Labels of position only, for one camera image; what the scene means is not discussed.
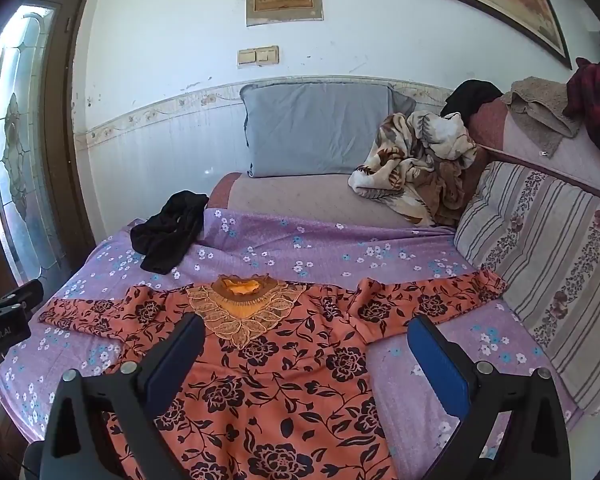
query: gray pillowcase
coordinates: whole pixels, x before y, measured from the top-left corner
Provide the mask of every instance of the gray pillowcase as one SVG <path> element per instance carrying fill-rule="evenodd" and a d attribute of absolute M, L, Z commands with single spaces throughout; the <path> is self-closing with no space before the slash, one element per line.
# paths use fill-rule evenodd
<path fill-rule="evenodd" d="M 240 96 L 254 177 L 352 173 L 382 121 L 416 106 L 388 86 L 366 83 L 250 84 Z"/>

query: red plaid shirt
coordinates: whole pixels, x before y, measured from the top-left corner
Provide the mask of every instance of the red plaid shirt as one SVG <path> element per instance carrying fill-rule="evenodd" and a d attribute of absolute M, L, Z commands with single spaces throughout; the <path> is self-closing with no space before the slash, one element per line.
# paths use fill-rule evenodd
<path fill-rule="evenodd" d="M 567 117 L 584 116 L 589 137 L 600 150 L 600 63 L 583 57 L 576 60 L 578 71 L 567 83 Z"/>

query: purple floral bedsheet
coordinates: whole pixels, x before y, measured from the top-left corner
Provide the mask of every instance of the purple floral bedsheet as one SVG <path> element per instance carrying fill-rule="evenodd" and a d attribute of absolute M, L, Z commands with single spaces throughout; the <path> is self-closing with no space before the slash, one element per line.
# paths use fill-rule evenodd
<path fill-rule="evenodd" d="M 453 245 L 448 228 L 377 229 L 246 214 L 205 211 L 198 243 L 166 276 L 140 269 L 142 256 L 131 248 L 132 222 L 104 240 L 84 267 L 55 297 L 116 299 L 129 286 L 170 289 L 208 283 L 218 274 L 264 274 L 283 280 L 333 283 L 355 288 L 370 277 L 384 283 L 426 280 L 472 272 Z M 115 363 L 120 346 L 111 340 L 30 322 L 31 338 L 10 349 L 0 365 L 0 401 L 24 436 L 44 437 L 54 392 L 62 373 L 77 368 L 101 374 Z M 528 374 L 552 369 L 532 337 L 502 301 L 491 302 L 440 326 L 474 360 L 498 370 Z M 411 354 L 406 336 L 371 346 L 367 355 L 379 416 L 401 479 L 419 479 L 446 444 L 457 419 L 446 415 Z M 557 380 L 570 426 L 579 410 Z M 498 422 L 484 449 L 493 456 L 506 420 Z"/>

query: striped cushion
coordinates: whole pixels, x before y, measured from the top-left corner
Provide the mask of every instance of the striped cushion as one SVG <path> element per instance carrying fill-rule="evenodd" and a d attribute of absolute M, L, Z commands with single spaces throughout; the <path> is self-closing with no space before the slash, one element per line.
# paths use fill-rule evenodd
<path fill-rule="evenodd" d="M 482 174 L 456 247 L 509 288 L 504 299 L 578 405 L 600 411 L 600 199 L 523 166 Z"/>

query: orange floral dress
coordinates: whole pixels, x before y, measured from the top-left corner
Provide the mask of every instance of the orange floral dress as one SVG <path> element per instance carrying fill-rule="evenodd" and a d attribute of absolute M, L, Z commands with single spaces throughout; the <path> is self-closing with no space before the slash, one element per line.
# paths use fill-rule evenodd
<path fill-rule="evenodd" d="M 184 313 L 203 317 L 203 353 L 155 419 L 193 479 L 381 480 L 396 473 L 366 346 L 405 332 L 415 314 L 440 323 L 504 286 L 489 270 L 397 285 L 363 280 L 356 291 L 220 276 L 172 291 L 133 286 L 116 302 L 52 300 L 40 321 L 122 341 L 120 364 L 139 361 Z M 115 415 L 107 426 L 127 474 L 142 478 Z"/>

